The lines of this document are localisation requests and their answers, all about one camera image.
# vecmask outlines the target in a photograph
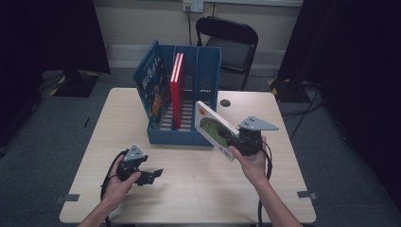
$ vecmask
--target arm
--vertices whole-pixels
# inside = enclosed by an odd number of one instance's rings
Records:
[[[233,146],[230,146],[230,151],[241,163],[245,177],[247,177],[259,195],[259,199],[262,201],[263,207],[268,213],[271,224],[274,227],[301,227],[301,223],[284,205],[283,201],[278,197],[267,179],[266,157],[263,152],[259,151],[253,156],[242,156],[238,149]]]
[[[130,191],[132,184],[141,176],[141,172],[135,172],[125,181],[121,182],[115,176],[118,165],[123,159],[121,155],[115,162],[112,171],[110,172],[110,180],[107,185],[106,193],[101,202],[95,209],[78,225],[85,226],[100,226],[103,220],[118,207],[118,204],[124,200],[127,193]]]

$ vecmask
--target wooden tabletop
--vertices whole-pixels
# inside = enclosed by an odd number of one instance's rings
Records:
[[[231,101],[222,107],[222,99]],[[316,214],[310,198],[298,197],[305,182],[288,139],[288,134],[270,93],[218,92],[217,113],[234,126],[249,115],[279,127],[262,131],[272,151],[272,186],[301,222],[313,222]],[[96,128],[79,166],[60,214],[65,223],[81,222],[99,203],[100,185],[114,157],[135,144],[148,160],[143,171],[163,168],[152,185],[132,187],[111,213],[114,223],[255,223],[258,197],[244,177],[239,162],[229,162],[211,147],[152,145],[148,141],[147,117],[134,88],[110,91]],[[263,220],[269,222],[263,212]]]

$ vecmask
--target wall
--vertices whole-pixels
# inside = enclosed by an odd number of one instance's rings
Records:
[[[123,61],[137,64],[140,60],[136,58],[143,56],[153,40],[191,45],[188,18],[181,1],[95,0],[95,5],[111,67],[124,66]],[[215,15],[246,23],[259,35],[253,67],[278,68],[299,10],[299,7],[205,2],[204,13],[190,14],[191,41],[196,45],[195,23],[202,16]]]

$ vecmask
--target red book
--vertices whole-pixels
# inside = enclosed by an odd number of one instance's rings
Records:
[[[183,53],[177,53],[170,80],[173,124],[175,129],[181,127],[183,113],[183,77]]]

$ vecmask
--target book cover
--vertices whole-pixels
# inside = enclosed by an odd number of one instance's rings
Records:
[[[221,135],[230,133],[232,136],[238,137],[239,131],[202,101],[196,103],[195,128],[228,160],[231,162],[234,160],[234,155],[229,150],[226,139]]]
[[[177,53],[170,81],[173,124],[175,129],[181,127],[183,114],[183,77],[183,53]]]
[[[162,50],[157,40],[150,46],[132,77],[147,113],[149,127],[160,129],[171,102],[171,94]]]

